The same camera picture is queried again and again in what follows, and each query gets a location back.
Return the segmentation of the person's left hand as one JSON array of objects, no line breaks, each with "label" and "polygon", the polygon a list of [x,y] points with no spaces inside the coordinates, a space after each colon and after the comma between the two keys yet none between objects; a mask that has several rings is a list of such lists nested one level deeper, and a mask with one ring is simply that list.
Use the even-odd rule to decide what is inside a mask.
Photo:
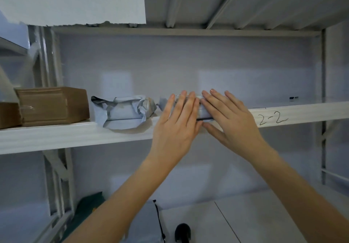
[{"label": "person's left hand", "polygon": [[[187,95],[187,91],[181,92],[166,123],[160,124],[159,121],[156,123],[151,150],[146,158],[146,162],[151,166],[158,165],[171,170],[190,150],[195,139],[196,123],[180,124],[180,114]],[[199,99],[196,98],[196,118],[198,107]]]}]

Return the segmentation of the person's right hand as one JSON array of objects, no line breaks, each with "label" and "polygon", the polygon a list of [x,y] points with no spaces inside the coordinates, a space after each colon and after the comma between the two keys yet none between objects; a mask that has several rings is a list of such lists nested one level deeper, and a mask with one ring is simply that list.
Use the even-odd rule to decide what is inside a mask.
[{"label": "person's right hand", "polygon": [[280,159],[278,153],[264,140],[253,115],[240,101],[240,114],[223,116],[210,100],[210,92],[202,91],[200,100],[214,121],[221,127],[229,139],[229,148],[235,154],[247,160],[254,167],[270,167]]}]

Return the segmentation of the grey plastic parcel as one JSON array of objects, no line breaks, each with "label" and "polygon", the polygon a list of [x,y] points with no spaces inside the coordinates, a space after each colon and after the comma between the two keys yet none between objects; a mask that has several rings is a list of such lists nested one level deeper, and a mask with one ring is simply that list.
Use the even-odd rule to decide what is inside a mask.
[{"label": "grey plastic parcel", "polygon": [[153,99],[144,95],[105,100],[91,97],[94,105],[95,122],[110,130],[137,128],[146,122],[157,109]]},{"label": "grey plastic parcel", "polygon": [[[173,106],[172,106],[172,110],[175,107],[175,105],[177,104],[178,98],[180,95],[175,95],[174,96],[174,102],[173,102]],[[199,99],[199,107],[198,107],[198,112],[197,112],[197,121],[206,121],[206,122],[210,122],[210,121],[214,121],[214,118],[209,114],[209,112],[207,111],[207,109],[202,105],[200,99],[203,98],[202,95],[195,95],[198,99]],[[184,105],[187,101],[189,97],[189,94],[186,96],[186,99],[184,101]],[[160,97],[159,99],[159,103],[157,104],[157,106],[160,108],[161,111],[164,110],[166,104],[168,102],[168,98],[167,97]]]}]

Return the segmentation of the person's left forearm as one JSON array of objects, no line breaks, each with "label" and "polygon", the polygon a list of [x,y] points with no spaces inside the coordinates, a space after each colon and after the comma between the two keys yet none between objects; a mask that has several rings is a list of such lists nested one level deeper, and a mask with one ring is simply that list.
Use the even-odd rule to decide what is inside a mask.
[{"label": "person's left forearm", "polygon": [[134,217],[177,163],[176,157],[150,153],[122,186],[63,243],[119,243]]}]

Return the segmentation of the person's right forearm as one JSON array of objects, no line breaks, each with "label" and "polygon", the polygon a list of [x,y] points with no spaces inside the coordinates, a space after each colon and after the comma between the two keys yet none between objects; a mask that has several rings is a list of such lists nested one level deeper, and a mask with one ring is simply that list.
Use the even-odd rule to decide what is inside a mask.
[{"label": "person's right forearm", "polygon": [[270,149],[251,161],[308,243],[349,243],[349,220]]}]

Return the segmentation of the crumpled grey plastic parcel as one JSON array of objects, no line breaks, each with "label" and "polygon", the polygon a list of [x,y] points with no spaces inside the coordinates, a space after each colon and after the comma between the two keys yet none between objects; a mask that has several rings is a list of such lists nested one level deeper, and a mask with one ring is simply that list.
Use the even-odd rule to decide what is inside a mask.
[{"label": "crumpled grey plastic parcel", "polygon": [[153,99],[144,95],[105,100],[91,97],[94,105],[95,122],[110,130],[137,128],[146,122],[157,109]]}]

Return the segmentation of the black round object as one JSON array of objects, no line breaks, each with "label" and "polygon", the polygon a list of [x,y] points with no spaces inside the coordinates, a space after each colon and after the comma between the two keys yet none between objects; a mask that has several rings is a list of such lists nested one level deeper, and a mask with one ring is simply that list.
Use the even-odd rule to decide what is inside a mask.
[{"label": "black round object", "polygon": [[175,229],[175,242],[176,243],[190,243],[191,240],[191,228],[186,223],[181,223]]}]

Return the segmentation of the grey bag with black trim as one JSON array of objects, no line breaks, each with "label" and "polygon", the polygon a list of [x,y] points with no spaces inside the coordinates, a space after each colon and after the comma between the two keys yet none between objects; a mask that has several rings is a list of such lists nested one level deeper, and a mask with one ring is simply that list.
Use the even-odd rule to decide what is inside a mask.
[{"label": "grey bag with black trim", "polygon": [[148,201],[135,216],[120,243],[165,243],[156,200]]}]

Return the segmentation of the large brown cardboard box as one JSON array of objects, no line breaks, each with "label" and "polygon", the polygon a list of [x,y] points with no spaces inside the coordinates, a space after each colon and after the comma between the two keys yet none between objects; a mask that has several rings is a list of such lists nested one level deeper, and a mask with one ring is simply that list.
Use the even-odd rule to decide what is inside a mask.
[{"label": "large brown cardboard box", "polygon": [[15,89],[22,126],[68,125],[90,118],[87,92],[73,87]]}]

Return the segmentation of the white metal shelving rack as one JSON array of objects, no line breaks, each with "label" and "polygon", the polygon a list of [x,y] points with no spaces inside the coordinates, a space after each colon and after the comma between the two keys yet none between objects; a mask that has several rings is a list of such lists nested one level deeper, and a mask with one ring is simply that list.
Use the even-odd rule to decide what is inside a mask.
[{"label": "white metal shelving rack", "polygon": [[[229,90],[240,98],[275,148],[296,155],[311,184],[349,218],[349,198],[323,186],[328,123],[349,122],[347,92],[329,93],[329,27],[349,17],[349,0],[145,0],[145,24],[29,26],[16,89],[73,87],[87,92],[90,118],[68,125],[0,130],[0,155],[42,153],[47,204],[55,224],[35,242],[62,235],[76,203],[108,197],[148,153],[161,111],[137,128],[95,122],[91,96],[106,100]],[[299,99],[290,101],[289,97]]]}]

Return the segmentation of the green mat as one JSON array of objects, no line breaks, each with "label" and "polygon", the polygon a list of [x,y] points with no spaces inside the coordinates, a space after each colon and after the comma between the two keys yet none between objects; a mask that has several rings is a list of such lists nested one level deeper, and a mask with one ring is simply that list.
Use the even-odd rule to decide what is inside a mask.
[{"label": "green mat", "polygon": [[63,237],[59,243],[63,243],[63,241],[104,202],[105,197],[103,196],[102,191],[83,197],[78,202],[75,214],[68,222],[67,228],[64,231]]}]

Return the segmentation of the small brown cardboard box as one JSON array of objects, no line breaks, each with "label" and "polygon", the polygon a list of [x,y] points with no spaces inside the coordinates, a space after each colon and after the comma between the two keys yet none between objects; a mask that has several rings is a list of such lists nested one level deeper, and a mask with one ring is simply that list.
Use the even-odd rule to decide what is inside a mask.
[{"label": "small brown cardboard box", "polygon": [[22,126],[18,103],[0,102],[0,129]]}]

